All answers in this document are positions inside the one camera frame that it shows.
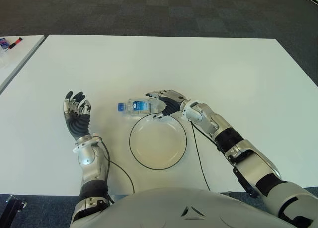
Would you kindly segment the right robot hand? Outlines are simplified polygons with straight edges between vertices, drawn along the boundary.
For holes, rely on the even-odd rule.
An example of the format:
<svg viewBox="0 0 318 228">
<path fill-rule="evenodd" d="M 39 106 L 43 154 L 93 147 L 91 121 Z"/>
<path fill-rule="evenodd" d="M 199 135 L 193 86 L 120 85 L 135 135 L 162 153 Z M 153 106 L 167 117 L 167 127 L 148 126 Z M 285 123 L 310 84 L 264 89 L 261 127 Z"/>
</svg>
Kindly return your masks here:
<svg viewBox="0 0 318 228">
<path fill-rule="evenodd" d="M 186 97 L 184 95 L 174 90 L 153 91 L 145 94 L 145 96 L 158 99 L 165 104 L 164 110 L 156 114 L 153 119 L 161 119 L 165 116 L 180 111 L 182 103 L 186 101 Z"/>
</svg>

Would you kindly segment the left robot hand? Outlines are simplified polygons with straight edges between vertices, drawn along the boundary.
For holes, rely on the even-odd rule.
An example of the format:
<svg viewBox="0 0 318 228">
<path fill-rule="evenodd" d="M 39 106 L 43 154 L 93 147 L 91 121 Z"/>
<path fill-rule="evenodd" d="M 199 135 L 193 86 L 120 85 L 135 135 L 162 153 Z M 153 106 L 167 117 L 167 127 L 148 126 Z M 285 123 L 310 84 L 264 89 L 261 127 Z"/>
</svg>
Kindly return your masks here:
<svg viewBox="0 0 318 228">
<path fill-rule="evenodd" d="M 66 126 L 75 140 L 89 135 L 91 104 L 83 92 L 73 95 L 69 91 L 63 101 L 63 114 Z"/>
</svg>

